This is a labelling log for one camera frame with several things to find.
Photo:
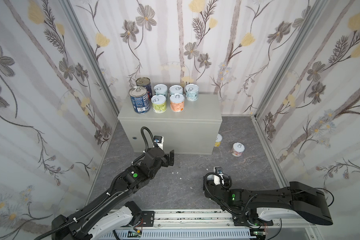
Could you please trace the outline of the pink flower label can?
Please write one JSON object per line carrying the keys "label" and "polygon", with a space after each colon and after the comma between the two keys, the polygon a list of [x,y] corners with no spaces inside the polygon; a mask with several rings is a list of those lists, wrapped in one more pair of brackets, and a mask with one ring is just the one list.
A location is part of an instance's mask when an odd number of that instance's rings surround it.
{"label": "pink flower label can", "polygon": [[231,154],[235,157],[240,157],[245,151],[245,146],[242,143],[234,143],[231,149]]}

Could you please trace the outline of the green label can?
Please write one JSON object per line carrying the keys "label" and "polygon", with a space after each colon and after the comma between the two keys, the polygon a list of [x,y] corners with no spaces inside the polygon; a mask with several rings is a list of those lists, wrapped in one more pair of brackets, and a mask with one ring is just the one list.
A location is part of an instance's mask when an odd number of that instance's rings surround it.
{"label": "green label can", "polygon": [[163,95],[154,95],[151,99],[155,113],[161,114],[167,110],[167,99]]}

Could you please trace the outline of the orange label can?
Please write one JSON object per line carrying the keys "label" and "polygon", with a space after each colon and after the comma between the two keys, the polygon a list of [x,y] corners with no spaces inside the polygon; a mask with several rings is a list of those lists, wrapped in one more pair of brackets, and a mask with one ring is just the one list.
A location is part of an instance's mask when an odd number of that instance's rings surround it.
{"label": "orange label can", "polygon": [[182,94],[173,94],[170,96],[170,107],[173,112],[182,112],[185,107],[185,97]]}

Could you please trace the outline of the blue nutrition label can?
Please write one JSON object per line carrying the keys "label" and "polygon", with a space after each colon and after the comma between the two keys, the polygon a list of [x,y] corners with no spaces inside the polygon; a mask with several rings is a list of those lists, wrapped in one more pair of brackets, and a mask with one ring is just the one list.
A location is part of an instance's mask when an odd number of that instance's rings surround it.
{"label": "blue nutrition label can", "polygon": [[136,86],[131,88],[129,96],[136,113],[145,114],[151,109],[148,91],[145,87]]}

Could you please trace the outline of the pale blue label can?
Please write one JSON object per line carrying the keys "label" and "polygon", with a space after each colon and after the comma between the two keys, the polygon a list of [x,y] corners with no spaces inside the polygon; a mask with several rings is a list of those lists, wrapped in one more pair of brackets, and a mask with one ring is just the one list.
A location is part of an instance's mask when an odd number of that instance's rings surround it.
{"label": "pale blue label can", "polygon": [[174,94],[183,94],[183,87],[180,85],[173,85],[169,88],[170,96]]}

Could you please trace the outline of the light blue label can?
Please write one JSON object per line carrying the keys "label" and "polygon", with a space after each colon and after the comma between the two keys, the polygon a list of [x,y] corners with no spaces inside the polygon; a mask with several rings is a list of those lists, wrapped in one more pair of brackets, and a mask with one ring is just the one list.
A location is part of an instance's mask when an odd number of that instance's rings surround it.
{"label": "light blue label can", "polygon": [[155,95],[162,95],[164,97],[167,97],[168,94],[168,87],[164,84],[158,84],[154,86],[154,92]]}

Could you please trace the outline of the teal label can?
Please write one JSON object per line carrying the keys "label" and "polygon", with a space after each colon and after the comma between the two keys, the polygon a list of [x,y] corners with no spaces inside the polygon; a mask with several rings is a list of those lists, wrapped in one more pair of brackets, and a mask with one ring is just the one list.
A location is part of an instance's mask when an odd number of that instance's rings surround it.
{"label": "teal label can", "polygon": [[185,86],[186,98],[190,102],[197,101],[199,98],[199,86],[195,84],[189,84]]}

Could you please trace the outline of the dark blue tomato can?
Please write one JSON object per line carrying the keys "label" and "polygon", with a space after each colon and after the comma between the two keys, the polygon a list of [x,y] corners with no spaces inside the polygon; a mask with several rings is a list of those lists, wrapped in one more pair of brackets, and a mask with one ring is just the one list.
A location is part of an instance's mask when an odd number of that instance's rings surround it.
{"label": "dark blue tomato can", "polygon": [[140,87],[144,87],[147,89],[147,93],[149,96],[149,99],[153,96],[152,86],[151,86],[151,80],[147,77],[140,77],[136,80],[136,85]]}

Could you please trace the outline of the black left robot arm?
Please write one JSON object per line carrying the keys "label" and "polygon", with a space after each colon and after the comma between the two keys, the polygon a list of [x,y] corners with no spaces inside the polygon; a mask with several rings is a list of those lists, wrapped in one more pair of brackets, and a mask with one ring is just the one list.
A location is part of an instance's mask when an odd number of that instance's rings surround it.
{"label": "black left robot arm", "polygon": [[142,211],[133,201],[125,203],[115,213],[110,211],[146,186],[161,167],[173,166],[174,159],[174,151],[165,154],[159,147],[149,148],[118,174],[104,193],[83,209],[68,217],[56,217],[52,230],[44,236],[51,236],[53,240],[97,240],[117,227],[139,224]]}

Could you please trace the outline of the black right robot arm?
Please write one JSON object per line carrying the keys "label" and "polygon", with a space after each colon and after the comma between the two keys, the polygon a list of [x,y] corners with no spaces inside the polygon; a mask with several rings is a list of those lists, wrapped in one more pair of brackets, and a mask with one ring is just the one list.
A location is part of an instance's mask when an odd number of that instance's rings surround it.
{"label": "black right robot arm", "polygon": [[300,182],[290,182],[288,187],[268,191],[230,189],[232,180],[209,173],[204,176],[205,196],[232,215],[242,226],[268,224],[258,209],[282,209],[295,212],[309,223],[331,226],[333,220],[325,193],[319,188]]}

